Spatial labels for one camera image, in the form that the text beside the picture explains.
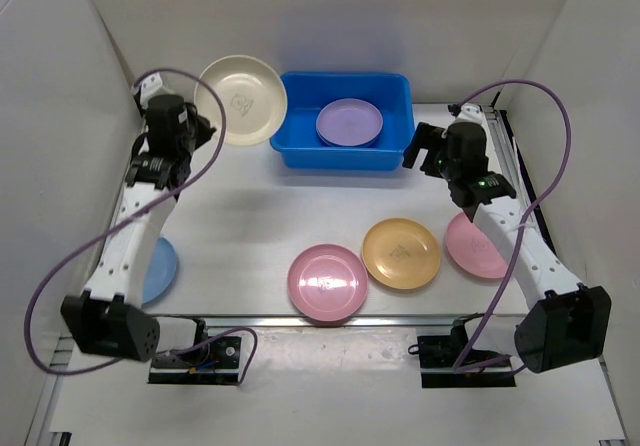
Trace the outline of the cream plate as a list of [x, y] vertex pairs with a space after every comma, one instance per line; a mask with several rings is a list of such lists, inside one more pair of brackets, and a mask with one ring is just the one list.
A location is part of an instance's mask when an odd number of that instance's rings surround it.
[[264, 61], [247, 55], [211, 63], [200, 80], [213, 89], [226, 114], [225, 142], [253, 146], [269, 140], [283, 124], [288, 108], [285, 86]]

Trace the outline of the purple plate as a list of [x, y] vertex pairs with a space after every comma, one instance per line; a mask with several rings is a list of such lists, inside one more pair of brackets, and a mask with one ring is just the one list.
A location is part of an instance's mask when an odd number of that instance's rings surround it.
[[371, 103], [353, 98], [329, 103], [316, 119], [318, 136], [325, 143], [340, 147], [369, 146], [382, 127], [382, 113]]

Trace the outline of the pink plate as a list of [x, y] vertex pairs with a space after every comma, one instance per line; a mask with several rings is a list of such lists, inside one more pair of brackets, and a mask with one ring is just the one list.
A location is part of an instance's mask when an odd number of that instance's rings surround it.
[[323, 323], [342, 322], [364, 304], [368, 273], [351, 250], [318, 244], [293, 260], [287, 273], [287, 293], [306, 317]]
[[487, 280], [504, 277], [507, 270], [505, 260], [463, 212], [449, 222], [444, 241], [451, 258], [467, 273]]

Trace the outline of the yellow plate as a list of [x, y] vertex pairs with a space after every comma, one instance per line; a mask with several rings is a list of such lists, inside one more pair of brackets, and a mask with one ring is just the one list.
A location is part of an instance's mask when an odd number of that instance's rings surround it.
[[442, 254], [438, 240], [422, 224], [390, 218], [366, 233], [361, 259], [368, 273], [385, 287], [413, 291], [437, 276]]

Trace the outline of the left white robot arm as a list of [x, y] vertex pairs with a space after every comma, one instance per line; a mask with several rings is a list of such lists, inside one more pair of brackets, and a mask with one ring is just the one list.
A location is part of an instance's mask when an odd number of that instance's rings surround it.
[[193, 153], [215, 131], [193, 104], [176, 94], [149, 99], [144, 122], [116, 216], [121, 228], [106, 239], [81, 294], [66, 296], [61, 305], [82, 352], [135, 361], [151, 359], [160, 339], [158, 321], [141, 309], [153, 251], [191, 174]]

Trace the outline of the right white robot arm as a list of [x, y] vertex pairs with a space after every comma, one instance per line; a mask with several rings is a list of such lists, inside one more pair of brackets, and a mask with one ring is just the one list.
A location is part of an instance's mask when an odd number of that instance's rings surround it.
[[450, 197], [507, 262], [504, 284], [516, 280], [528, 313], [515, 326], [499, 321], [492, 302], [474, 331], [454, 328], [449, 353], [455, 372], [472, 369], [485, 350], [487, 367], [518, 357], [533, 373], [598, 358], [604, 349], [611, 298], [601, 286], [589, 287], [565, 267], [540, 234], [527, 224], [511, 183], [488, 168], [487, 135], [478, 123], [456, 121], [447, 128], [418, 124], [403, 154], [412, 168], [421, 150], [420, 169], [446, 181]]

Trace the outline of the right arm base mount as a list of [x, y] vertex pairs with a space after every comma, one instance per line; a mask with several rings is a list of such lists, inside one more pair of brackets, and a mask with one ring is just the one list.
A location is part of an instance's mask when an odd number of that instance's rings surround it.
[[445, 335], [418, 335], [407, 353], [419, 360], [423, 389], [479, 389], [512, 388], [516, 386], [515, 373], [509, 357], [498, 361], [501, 355], [494, 351], [472, 349], [463, 361], [464, 367], [475, 363], [488, 365], [470, 371], [454, 373], [453, 365], [468, 342], [462, 320], [455, 320]]

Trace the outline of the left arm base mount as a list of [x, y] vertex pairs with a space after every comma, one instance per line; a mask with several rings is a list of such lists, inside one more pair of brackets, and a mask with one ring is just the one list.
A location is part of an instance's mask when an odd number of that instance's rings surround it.
[[151, 359], [150, 385], [237, 386], [243, 330], [211, 328], [204, 318], [160, 316], [160, 341]]

